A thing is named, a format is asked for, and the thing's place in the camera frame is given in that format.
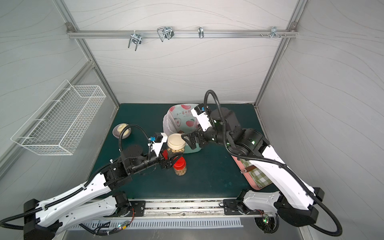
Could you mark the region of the beige lid glass peanut jar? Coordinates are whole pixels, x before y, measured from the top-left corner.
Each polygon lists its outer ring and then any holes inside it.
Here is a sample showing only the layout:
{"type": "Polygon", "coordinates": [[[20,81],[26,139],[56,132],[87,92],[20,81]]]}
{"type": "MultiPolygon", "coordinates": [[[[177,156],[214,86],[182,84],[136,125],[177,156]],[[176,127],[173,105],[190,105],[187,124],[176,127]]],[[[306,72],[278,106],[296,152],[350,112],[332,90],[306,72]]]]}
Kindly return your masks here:
{"type": "Polygon", "coordinates": [[[183,155],[185,152],[186,142],[182,138],[182,134],[171,134],[167,139],[168,156],[175,157],[183,155]]]}

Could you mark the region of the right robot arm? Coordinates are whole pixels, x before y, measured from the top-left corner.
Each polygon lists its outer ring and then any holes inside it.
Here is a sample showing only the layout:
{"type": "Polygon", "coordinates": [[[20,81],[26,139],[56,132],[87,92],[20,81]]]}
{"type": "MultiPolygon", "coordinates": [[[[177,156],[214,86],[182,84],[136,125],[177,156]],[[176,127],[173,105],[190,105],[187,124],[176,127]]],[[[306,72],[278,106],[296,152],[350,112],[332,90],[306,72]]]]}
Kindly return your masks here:
{"type": "Polygon", "coordinates": [[[213,90],[208,90],[204,102],[194,109],[200,127],[182,139],[191,149],[203,148],[208,143],[225,147],[237,160],[250,163],[250,168],[261,170],[279,189],[267,194],[244,191],[237,199],[237,210],[242,214],[264,210],[294,227],[310,226],[322,234],[339,237],[343,227],[335,214],[323,204],[324,191],[302,181],[278,156],[270,142],[254,129],[241,127],[233,111],[221,107],[213,90]]]}

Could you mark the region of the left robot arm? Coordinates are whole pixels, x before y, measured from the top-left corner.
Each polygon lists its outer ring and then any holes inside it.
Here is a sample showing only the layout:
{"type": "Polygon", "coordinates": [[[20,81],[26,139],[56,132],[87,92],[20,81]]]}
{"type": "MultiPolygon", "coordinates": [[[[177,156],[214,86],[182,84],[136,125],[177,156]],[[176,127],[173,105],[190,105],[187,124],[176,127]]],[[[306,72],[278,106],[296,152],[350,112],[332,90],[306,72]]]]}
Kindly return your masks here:
{"type": "Polygon", "coordinates": [[[183,156],[186,142],[181,134],[156,133],[149,137],[148,152],[139,145],[123,147],[125,132],[138,125],[126,125],[119,135],[120,157],[99,168],[86,182],[56,197],[24,204],[24,212],[1,220],[1,227],[23,231],[25,240],[52,240],[66,229],[98,217],[121,217],[133,213],[133,208],[123,192],[92,202],[132,180],[132,176],[152,166],[171,169],[183,156]]]}

